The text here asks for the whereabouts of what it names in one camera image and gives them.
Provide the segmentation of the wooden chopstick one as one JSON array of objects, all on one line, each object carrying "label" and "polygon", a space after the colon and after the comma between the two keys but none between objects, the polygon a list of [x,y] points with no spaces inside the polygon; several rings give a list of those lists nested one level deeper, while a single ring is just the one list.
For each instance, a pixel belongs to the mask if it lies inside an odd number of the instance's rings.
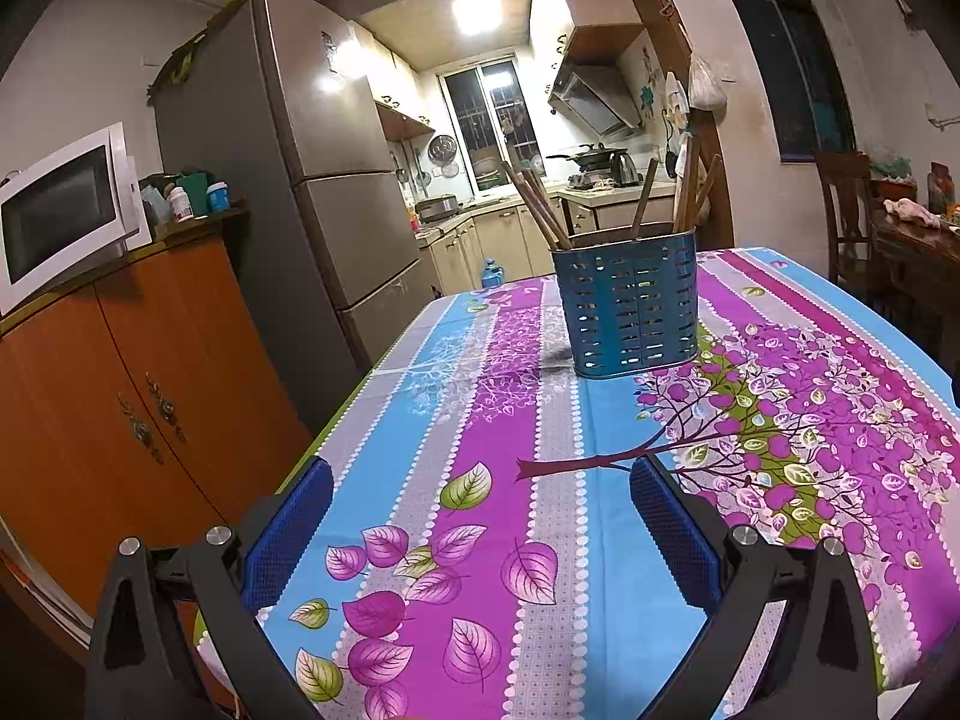
[{"label": "wooden chopstick one", "polygon": [[506,161],[500,161],[501,171],[508,177],[509,182],[514,185],[519,197],[523,199],[524,205],[529,210],[530,216],[534,218],[537,229],[539,229],[542,238],[548,245],[551,252],[562,249],[562,236],[556,229],[555,221],[551,219],[550,208],[544,200],[540,199],[539,193],[535,190],[534,184],[524,176],[522,172],[517,172],[511,164]]}]

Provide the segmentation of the kitchen window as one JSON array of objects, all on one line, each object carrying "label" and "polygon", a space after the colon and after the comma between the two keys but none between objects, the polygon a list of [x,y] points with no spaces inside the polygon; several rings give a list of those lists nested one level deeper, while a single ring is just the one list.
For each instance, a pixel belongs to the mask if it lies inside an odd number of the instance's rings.
[{"label": "kitchen window", "polygon": [[443,76],[443,91],[479,199],[499,199],[508,193],[506,163],[545,176],[544,156],[514,59],[503,57],[448,73]]}]

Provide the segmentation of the colourful floral tablecloth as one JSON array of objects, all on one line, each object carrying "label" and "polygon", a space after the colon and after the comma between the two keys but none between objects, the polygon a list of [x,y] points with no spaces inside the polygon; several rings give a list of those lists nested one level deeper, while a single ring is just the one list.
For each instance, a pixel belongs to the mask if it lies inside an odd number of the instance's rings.
[{"label": "colourful floral tablecloth", "polygon": [[327,718],[633,718],[703,624],[631,502],[850,553],[881,688],[958,621],[958,410],[905,333],[770,249],[698,260],[698,351],[574,372],[553,278],[440,299],[314,442],[245,607]]}]

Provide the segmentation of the blue perforated utensil holder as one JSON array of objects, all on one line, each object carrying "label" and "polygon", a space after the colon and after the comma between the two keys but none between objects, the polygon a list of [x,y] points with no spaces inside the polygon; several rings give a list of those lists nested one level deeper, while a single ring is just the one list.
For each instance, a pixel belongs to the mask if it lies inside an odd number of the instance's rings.
[{"label": "blue perforated utensil holder", "polygon": [[691,361],[698,349],[697,238],[669,223],[576,234],[553,252],[574,371],[612,379]]}]

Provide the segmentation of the wooden chopstick three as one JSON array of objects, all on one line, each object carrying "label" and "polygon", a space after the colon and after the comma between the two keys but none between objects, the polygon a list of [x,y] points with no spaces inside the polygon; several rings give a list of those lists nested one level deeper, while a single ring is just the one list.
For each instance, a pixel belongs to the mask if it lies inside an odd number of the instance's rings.
[{"label": "wooden chopstick three", "polygon": [[644,176],[643,188],[641,188],[641,195],[636,203],[635,216],[633,216],[633,221],[630,226],[630,239],[638,239],[641,234],[641,227],[643,227],[643,216],[646,211],[647,204],[649,199],[651,199],[652,186],[656,182],[656,174],[658,174],[659,160],[658,158],[651,158],[649,163],[647,163],[646,176]]}]

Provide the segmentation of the wooden chopstick four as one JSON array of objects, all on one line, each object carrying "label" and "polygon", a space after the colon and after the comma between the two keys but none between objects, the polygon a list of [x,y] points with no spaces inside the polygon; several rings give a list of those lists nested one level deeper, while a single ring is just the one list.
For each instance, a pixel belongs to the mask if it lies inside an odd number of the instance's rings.
[{"label": "wooden chopstick four", "polygon": [[674,231],[685,232],[695,224],[697,198],[700,192],[700,138],[688,133],[683,149],[683,171],[679,179],[679,195],[675,203]]}]

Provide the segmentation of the wooden chopstick two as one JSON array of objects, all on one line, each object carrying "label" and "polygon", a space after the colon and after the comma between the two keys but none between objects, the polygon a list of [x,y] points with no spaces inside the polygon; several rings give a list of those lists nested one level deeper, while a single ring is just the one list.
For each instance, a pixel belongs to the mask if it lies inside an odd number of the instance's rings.
[{"label": "wooden chopstick two", "polygon": [[537,176],[532,171],[521,171],[517,177],[517,192],[523,195],[524,203],[530,210],[535,224],[542,232],[550,250],[571,250],[573,242],[560,226],[560,222],[551,211],[548,197],[540,187]]}]

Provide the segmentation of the white bottle on cabinet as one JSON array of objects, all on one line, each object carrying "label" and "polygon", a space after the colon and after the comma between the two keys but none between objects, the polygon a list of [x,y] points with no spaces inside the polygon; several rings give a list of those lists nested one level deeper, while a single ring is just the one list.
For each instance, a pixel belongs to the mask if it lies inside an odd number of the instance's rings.
[{"label": "white bottle on cabinet", "polygon": [[167,201],[171,205],[172,218],[176,223],[183,223],[194,218],[194,208],[190,203],[189,193],[182,187],[173,185],[166,195]]}]

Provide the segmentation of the dark wooden side table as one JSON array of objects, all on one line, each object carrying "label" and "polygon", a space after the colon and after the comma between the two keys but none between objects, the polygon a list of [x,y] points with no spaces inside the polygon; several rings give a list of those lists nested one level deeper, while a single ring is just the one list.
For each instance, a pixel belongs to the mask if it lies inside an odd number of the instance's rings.
[{"label": "dark wooden side table", "polygon": [[950,369],[958,361],[958,239],[882,208],[872,213],[872,237],[893,286],[896,327]]}]

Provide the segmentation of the wooden chopstick five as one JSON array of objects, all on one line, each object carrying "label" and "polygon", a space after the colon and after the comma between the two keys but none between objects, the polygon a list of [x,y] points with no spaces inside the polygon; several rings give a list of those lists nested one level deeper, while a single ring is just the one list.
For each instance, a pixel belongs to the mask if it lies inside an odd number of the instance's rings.
[{"label": "wooden chopstick five", "polygon": [[715,154],[715,156],[711,158],[708,171],[704,174],[703,182],[698,185],[697,193],[693,195],[693,202],[690,205],[690,216],[688,216],[688,221],[690,221],[688,227],[690,227],[690,229],[700,226],[700,224],[703,224],[706,218],[708,218],[709,193],[711,193],[711,190],[715,187],[715,183],[721,172],[721,167],[722,158],[719,154]]}]

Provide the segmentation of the white microwave oven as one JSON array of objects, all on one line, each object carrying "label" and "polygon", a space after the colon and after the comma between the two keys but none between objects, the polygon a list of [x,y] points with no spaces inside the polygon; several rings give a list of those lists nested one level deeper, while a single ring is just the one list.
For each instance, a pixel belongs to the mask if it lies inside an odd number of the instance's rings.
[{"label": "white microwave oven", "polygon": [[99,128],[2,185],[2,310],[151,241],[124,126]]}]

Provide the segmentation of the dark wooden chair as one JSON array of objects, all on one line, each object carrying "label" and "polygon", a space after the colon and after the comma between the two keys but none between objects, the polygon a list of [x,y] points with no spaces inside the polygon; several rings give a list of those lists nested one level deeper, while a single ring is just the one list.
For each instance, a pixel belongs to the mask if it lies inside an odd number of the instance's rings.
[{"label": "dark wooden chair", "polygon": [[859,151],[815,153],[827,216],[828,280],[872,304],[882,275],[872,247],[871,161]]}]

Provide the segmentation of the black wok on stove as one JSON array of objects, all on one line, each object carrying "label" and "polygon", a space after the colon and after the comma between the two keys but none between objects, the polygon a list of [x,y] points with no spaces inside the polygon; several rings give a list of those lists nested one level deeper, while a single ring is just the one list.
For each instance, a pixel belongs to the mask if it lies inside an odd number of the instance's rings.
[{"label": "black wok on stove", "polygon": [[568,160],[578,166],[579,171],[605,171],[610,167],[610,160],[619,153],[617,148],[605,148],[604,145],[586,145],[573,154],[549,154],[549,160]]}]

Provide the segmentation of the white hanging plastic bag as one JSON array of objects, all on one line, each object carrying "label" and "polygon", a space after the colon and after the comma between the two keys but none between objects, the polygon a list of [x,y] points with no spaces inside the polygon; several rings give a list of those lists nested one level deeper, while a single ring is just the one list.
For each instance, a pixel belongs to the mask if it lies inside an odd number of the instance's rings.
[{"label": "white hanging plastic bag", "polygon": [[688,104],[692,109],[716,112],[727,106],[727,94],[708,62],[696,52],[688,66]]}]

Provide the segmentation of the steel range hood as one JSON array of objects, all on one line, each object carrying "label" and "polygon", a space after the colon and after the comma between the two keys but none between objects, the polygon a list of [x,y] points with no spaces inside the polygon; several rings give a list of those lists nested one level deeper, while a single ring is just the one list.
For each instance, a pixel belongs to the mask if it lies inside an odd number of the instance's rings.
[{"label": "steel range hood", "polygon": [[548,104],[599,137],[641,132],[643,122],[622,72],[613,65],[574,64],[553,83]]}]

